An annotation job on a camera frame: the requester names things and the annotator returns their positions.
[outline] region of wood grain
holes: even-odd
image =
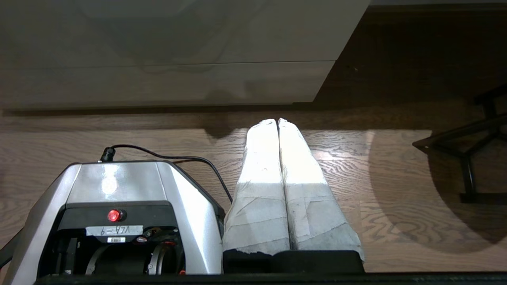
[[[247,129],[283,117],[300,128],[359,233],[368,272],[507,270],[507,208],[460,204],[458,162],[411,146],[482,118],[468,97],[504,83],[507,40],[495,31],[507,29],[505,11],[396,15],[365,14],[312,104],[3,111],[0,245],[67,165],[95,161],[112,144],[206,157],[233,192]],[[477,154],[481,189],[505,190],[505,149],[495,143]],[[133,150],[116,158],[151,159]],[[206,165],[181,166],[229,208]]]

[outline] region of red indicator light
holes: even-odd
[[[122,213],[118,210],[111,210],[107,214],[107,219],[111,222],[117,222],[122,218]]]

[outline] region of silver machine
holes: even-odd
[[[72,164],[30,211],[4,284],[220,274],[224,210],[169,161]]]

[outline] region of label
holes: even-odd
[[[113,242],[125,242],[125,237],[108,237],[107,238],[107,242],[108,243],[113,243]]]
[[[142,235],[142,226],[98,226],[86,227],[86,235],[93,236],[118,236],[118,235]]]

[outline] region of black stand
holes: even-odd
[[[412,144],[425,153],[427,153],[426,151],[428,149],[434,149],[460,159],[461,172],[465,183],[465,193],[460,195],[462,203],[507,204],[507,193],[477,192],[474,171],[472,168],[473,154],[481,150],[495,138],[507,141],[507,135],[501,133],[500,131],[500,126],[507,124],[507,113],[498,115],[496,113],[494,103],[494,99],[496,97],[505,94],[507,94],[507,84],[481,94],[475,98],[475,104],[483,106],[484,115],[486,116],[485,120],[433,135],[425,139],[418,140]],[[465,152],[461,152],[441,144],[444,141],[471,135],[481,131],[488,131],[489,135],[478,141]]]

